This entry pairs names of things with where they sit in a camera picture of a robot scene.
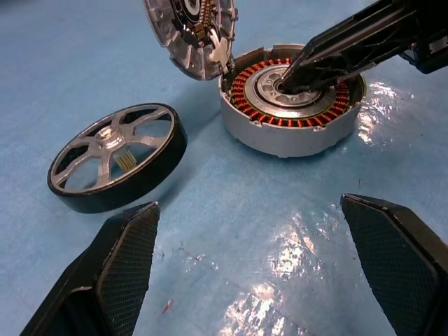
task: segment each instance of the silver spoke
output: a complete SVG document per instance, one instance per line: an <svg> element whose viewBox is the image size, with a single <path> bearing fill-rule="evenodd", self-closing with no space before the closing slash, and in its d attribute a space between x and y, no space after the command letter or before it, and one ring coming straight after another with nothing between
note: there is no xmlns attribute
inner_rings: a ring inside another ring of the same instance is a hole
<svg viewBox="0 0 448 336"><path fill-rule="evenodd" d="M59 174L52 176L53 183L57 186L60 186L61 183L65 182L70 175L72 175L76 169L81 166L85 161L89 160L90 158L93 158L95 156L94 151L87 151L81 156L77 157L75 160L70 162L70 164L61 171Z"/></svg>
<svg viewBox="0 0 448 336"><path fill-rule="evenodd" d="M94 187L103 186L111 181L111 158L111 152L104 153L101 156L98 166L98 179Z"/></svg>
<svg viewBox="0 0 448 336"><path fill-rule="evenodd" d="M130 144L142 144L154 148L162 147L162 144L165 142L165 140L166 137L156 138L149 135L134 135L133 137L128 139Z"/></svg>
<svg viewBox="0 0 448 336"><path fill-rule="evenodd" d="M160 118L161 116L169 114L169 109L165 108L163 106L159 107L157 110L155 110L152 113L146 114L138 118L137 120L131 122L132 127L136 127L142 123L146 123L148 121L156 120Z"/></svg>
<svg viewBox="0 0 448 336"><path fill-rule="evenodd" d="M77 148L77 147L81 147L87 145L89 146L89 150L93 149L91 148L92 146L97 146L96 142L95 142L95 138L93 136L84 136L82 138L76 138L73 139L70 143L70 148Z"/></svg>
<svg viewBox="0 0 448 336"><path fill-rule="evenodd" d="M133 112L132 110L122 110L117 112L112 119L112 126L119 127L120 121L129 113Z"/></svg>
<svg viewBox="0 0 448 336"><path fill-rule="evenodd" d="M123 133L126 141L134 136L134 127L132 124L120 125L120 130Z"/></svg>

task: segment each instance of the blue surface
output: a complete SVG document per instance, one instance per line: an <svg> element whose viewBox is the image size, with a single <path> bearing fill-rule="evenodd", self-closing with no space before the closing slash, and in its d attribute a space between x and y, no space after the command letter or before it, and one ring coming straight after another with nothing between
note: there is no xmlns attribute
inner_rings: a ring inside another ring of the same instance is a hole
<svg viewBox="0 0 448 336"><path fill-rule="evenodd" d="M367 4L239 1L234 54L306 43ZM112 214L66 208L46 187L51 160L102 116L163 102L189 147L138 201L160 201L162 215L135 335L393 335L339 198L404 204L448 241L447 74L389 60L365 74L354 134L315 157L280 160L225 131L216 80L172 66L140 1L1 0L0 333L21 331Z"/></svg>

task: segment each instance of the motor rotor ring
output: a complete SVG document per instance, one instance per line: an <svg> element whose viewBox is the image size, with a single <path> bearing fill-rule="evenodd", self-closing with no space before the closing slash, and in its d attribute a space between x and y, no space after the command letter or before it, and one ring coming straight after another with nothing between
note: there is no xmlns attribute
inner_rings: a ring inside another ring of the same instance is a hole
<svg viewBox="0 0 448 336"><path fill-rule="evenodd" d="M324 127L344 114L349 105L349 91L345 83L339 83L326 92L302 92L300 95L303 95L304 98L298 99L293 95L285 95L276 90L273 78L271 94L276 95L279 104L275 104L273 99L269 101L263 99L265 97L260 93L260 83L254 78L260 77L257 75L269 68L281 66L280 69L286 69L291 62L292 59L289 57L269 59L257 62L239 72L230 88L233 105L247 115L251 122L280 127ZM280 98L288 98L288 96L295 101L291 101L289 105L282 104Z"/></svg>

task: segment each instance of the spoked wheel hub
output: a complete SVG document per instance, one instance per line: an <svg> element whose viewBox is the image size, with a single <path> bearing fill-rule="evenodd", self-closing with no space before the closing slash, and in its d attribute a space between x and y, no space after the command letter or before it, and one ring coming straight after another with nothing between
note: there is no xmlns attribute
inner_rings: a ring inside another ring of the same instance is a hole
<svg viewBox="0 0 448 336"><path fill-rule="evenodd" d="M160 121L167 129L162 136L138 132L140 126ZM77 211L112 210L159 185L180 162L186 146L179 117L169 106L125 108L84 129L59 152L48 172L48 186ZM98 162L94 181L83 187L69 185L69 179L92 159Z"/></svg>

